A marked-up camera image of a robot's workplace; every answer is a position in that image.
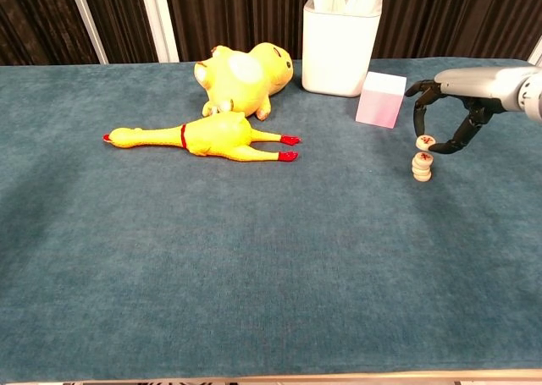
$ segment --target table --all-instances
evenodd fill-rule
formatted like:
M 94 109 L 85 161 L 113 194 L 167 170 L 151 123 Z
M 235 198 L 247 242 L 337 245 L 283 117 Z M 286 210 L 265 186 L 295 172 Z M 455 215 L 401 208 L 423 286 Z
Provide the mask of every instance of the table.
M 483 65 L 526 63 L 371 70 L 410 85 Z M 0 68 L 0 382 L 542 377 L 539 125 L 495 115 L 419 183 L 414 98 L 393 129 L 356 123 L 357 99 L 305 92 L 297 61 L 249 119 L 299 135 L 295 162 L 102 142 L 198 118 L 192 70 Z M 465 115 L 439 101 L 427 132 Z

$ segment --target brown curtain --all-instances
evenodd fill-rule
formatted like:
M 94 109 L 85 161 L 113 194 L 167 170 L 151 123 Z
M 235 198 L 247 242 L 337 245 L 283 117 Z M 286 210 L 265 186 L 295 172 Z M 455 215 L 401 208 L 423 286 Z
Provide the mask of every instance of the brown curtain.
M 0 0 L 0 64 L 98 63 L 74 0 Z
M 86 0 L 109 63 L 157 62 L 143 0 Z
M 306 0 L 168 0 L 180 59 L 209 56 L 223 43 L 261 41 L 301 58 Z M 542 28 L 540 0 L 384 0 L 374 58 L 527 59 Z

